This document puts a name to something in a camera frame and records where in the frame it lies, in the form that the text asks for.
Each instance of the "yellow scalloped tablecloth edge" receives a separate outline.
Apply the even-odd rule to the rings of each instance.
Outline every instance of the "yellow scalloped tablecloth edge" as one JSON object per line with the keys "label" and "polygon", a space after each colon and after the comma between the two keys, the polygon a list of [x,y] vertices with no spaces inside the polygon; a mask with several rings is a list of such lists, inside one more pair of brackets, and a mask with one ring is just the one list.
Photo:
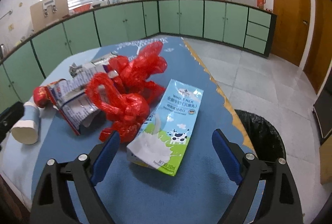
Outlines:
{"label": "yellow scalloped tablecloth edge", "polygon": [[233,126],[235,126],[242,134],[243,136],[243,145],[249,147],[250,149],[253,150],[253,152],[255,152],[254,147],[249,139],[249,136],[242,124],[242,122],[240,121],[240,118],[237,116],[235,110],[233,109],[232,105],[230,104],[230,102],[228,101],[227,97],[225,96],[224,92],[221,90],[221,88],[219,87],[217,81],[212,77],[211,73],[209,72],[209,70],[206,68],[206,66],[204,65],[203,61],[199,58],[199,56],[197,55],[197,53],[193,50],[193,48],[189,45],[188,42],[186,42],[185,40],[183,40],[184,44],[187,46],[187,48],[189,49],[189,51],[191,52],[191,55],[194,57],[194,59],[196,61],[198,61],[198,63],[204,68],[204,71],[207,72],[210,75],[210,81],[212,81],[213,83],[215,83],[217,85],[217,93],[220,94],[224,99],[225,99],[225,103],[224,103],[224,107],[230,112],[230,114],[233,117]]}

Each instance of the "blue milk carton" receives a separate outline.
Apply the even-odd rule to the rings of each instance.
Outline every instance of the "blue milk carton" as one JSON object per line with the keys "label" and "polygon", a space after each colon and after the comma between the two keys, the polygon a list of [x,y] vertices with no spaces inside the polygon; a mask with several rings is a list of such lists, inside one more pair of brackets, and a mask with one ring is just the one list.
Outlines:
{"label": "blue milk carton", "polygon": [[127,146],[127,159],[174,176],[189,143],[203,90],[171,80],[157,107]]}

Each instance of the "trash can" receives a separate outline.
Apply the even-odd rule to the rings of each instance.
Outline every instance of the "trash can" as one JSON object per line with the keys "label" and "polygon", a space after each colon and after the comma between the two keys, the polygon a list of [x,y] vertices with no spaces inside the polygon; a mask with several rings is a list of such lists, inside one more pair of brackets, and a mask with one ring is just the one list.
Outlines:
{"label": "trash can", "polygon": [[235,110],[239,116],[257,157],[263,161],[275,162],[286,159],[286,150],[278,131],[263,117],[242,110]]}

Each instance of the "orange thermos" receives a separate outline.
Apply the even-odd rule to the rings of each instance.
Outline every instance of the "orange thermos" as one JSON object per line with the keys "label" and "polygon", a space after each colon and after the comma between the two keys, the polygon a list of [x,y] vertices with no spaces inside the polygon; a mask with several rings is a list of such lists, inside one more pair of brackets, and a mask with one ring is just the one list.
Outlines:
{"label": "orange thermos", "polygon": [[266,0],[257,0],[257,7],[260,9],[264,9],[264,4],[266,4]]}

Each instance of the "green drawer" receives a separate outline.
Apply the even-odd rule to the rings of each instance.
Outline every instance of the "green drawer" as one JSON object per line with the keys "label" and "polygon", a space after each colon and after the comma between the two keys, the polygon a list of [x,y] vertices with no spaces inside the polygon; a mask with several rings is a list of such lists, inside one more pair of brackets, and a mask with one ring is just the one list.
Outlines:
{"label": "green drawer", "polygon": [[265,46],[265,41],[246,35],[246,40],[244,42],[245,48],[264,54]]}
{"label": "green drawer", "polygon": [[256,38],[260,38],[262,40],[267,41],[269,35],[269,28],[266,28],[264,26],[249,21],[247,27],[247,35],[251,35]]}
{"label": "green drawer", "polygon": [[271,14],[249,8],[248,20],[266,27],[270,27]]}

